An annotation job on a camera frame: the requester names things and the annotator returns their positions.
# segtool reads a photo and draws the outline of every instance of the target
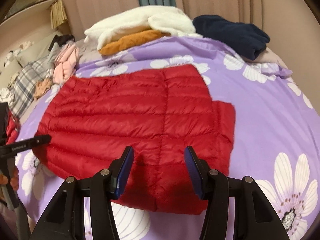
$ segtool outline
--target folded clothes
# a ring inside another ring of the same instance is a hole
[[[42,97],[52,86],[52,80],[49,78],[45,78],[42,81],[38,81],[36,83],[36,91],[33,95],[35,99],[39,99]]]
[[[113,15],[85,30],[85,43],[97,42],[97,50],[121,37],[148,29],[170,33],[171,36],[197,36],[191,19],[173,6],[147,5]]]
[[[120,38],[119,41],[114,41],[107,44],[100,49],[99,52],[102,55],[109,56],[119,51],[129,49],[134,46],[139,46],[149,41],[154,41],[166,35],[170,36],[170,34],[161,33],[160,31],[156,30],[146,30],[143,32],[129,34]]]
[[[242,57],[244,61],[246,62],[253,62],[253,63],[276,63],[282,68],[288,68],[286,64],[283,62],[283,60],[274,53],[271,49],[268,47],[265,51],[260,53],[260,55],[255,60],[249,60],[246,57]]]
[[[79,49],[75,44],[66,44],[54,61],[56,66],[53,72],[53,82],[63,84],[75,72],[75,66],[79,59]]]
[[[14,94],[7,88],[0,89],[0,103],[10,103],[14,99]]]
[[[196,32],[222,41],[240,56],[255,60],[267,48],[269,36],[252,23],[233,23],[218,15],[201,15],[193,19]]]

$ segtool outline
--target red fabric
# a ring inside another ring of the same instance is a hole
[[[228,174],[235,110],[212,101],[193,65],[115,77],[71,77],[50,103],[36,135],[50,134],[35,155],[62,178],[83,179],[107,168],[125,146],[135,160],[122,205],[199,214],[184,162],[191,145],[211,168]]]
[[[16,118],[13,117],[11,111],[9,111],[9,121],[6,128],[6,133],[7,133],[6,144],[14,143],[19,135],[19,131],[20,131],[20,123]]]

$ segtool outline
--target purple bedsheet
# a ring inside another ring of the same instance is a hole
[[[289,70],[276,64],[248,65],[219,41],[165,37],[105,60],[82,64],[76,75],[118,75],[184,63],[198,69],[214,100],[235,106],[229,176],[252,176],[279,214],[290,239],[301,239],[320,210],[320,118],[289,77]],[[34,135],[58,90],[55,85],[40,99],[18,140]],[[19,196],[31,217],[38,220],[62,179],[39,163],[32,151],[19,154],[16,165],[21,180]],[[227,240],[233,236],[233,207],[230,199]],[[125,240],[198,239],[204,219],[204,213],[153,213],[118,204],[113,204],[113,209],[120,238]],[[87,239],[92,239],[89,217],[86,201],[85,232]]]

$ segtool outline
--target blue gripper pad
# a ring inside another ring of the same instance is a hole
[[[188,168],[194,192],[200,199],[204,199],[204,185],[206,185],[207,174],[191,146],[186,147],[184,150],[184,160]]]
[[[119,159],[119,168],[112,173],[112,181],[115,185],[115,197],[118,199],[124,192],[125,185],[127,184],[131,167],[134,160],[134,150],[131,146],[124,149],[121,158]]]

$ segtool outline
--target bed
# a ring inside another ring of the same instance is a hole
[[[210,56],[217,50],[219,59]],[[231,48],[207,38],[165,37],[106,59],[83,63],[76,76],[112,76],[187,63],[197,67],[212,98],[230,102],[236,108],[229,176],[255,178],[268,199],[273,200],[291,239],[301,239],[320,211],[317,188],[320,119],[294,80],[274,71],[274,64],[248,65]],[[23,124],[18,140],[34,135],[59,89],[55,85],[39,100]],[[62,179],[48,171],[32,151],[19,154],[16,165],[21,178],[19,196],[29,215],[37,220]],[[230,200],[227,239],[233,235],[232,207]],[[200,216],[154,213],[118,204],[113,204],[113,209],[121,239],[196,239],[204,219],[204,213]],[[91,236],[89,210],[87,202],[88,239]]]
[[[108,1],[92,0],[90,6],[84,6],[86,0],[64,1],[67,13],[69,11],[70,27],[78,39],[83,38],[83,31],[97,20],[135,6],[124,2],[113,8],[118,11],[97,9],[93,13],[89,12],[90,8],[100,8]],[[316,10],[308,11],[302,0],[290,0],[299,5],[293,12],[287,10],[286,2],[281,3],[281,0],[176,1],[177,6],[190,17],[214,13],[232,21],[255,23],[271,36],[270,47],[293,70],[293,76],[277,72],[273,64],[244,63],[231,48],[218,41],[174,37],[161,38],[107,59],[96,58],[95,55],[79,66],[76,76],[88,78],[194,64],[211,97],[230,102],[236,109],[235,144],[229,176],[238,179],[252,176],[279,214],[290,239],[313,239],[320,223],[320,119],[315,110],[319,109],[320,100],[316,93],[319,90],[316,81],[318,69],[312,62],[314,56],[311,56],[316,55],[320,48],[320,27],[312,14],[316,15]],[[297,13],[303,13],[304,17],[297,21],[294,17]],[[296,32],[307,21],[312,30]],[[295,38],[290,39],[293,31],[296,32]],[[313,44],[308,52],[304,45],[307,41]],[[219,51],[215,59],[212,58],[213,51]],[[59,86],[53,86],[39,100],[23,124],[18,140],[34,135],[42,115],[59,89]],[[29,215],[37,221],[62,179],[46,169],[32,151],[19,154],[16,165],[21,181],[18,194]],[[233,206],[231,199],[228,240],[233,235]],[[118,204],[113,204],[113,210],[119,236],[125,240],[197,239],[204,219],[204,213],[196,216],[147,212]],[[92,239],[88,201],[84,214],[86,237]]]

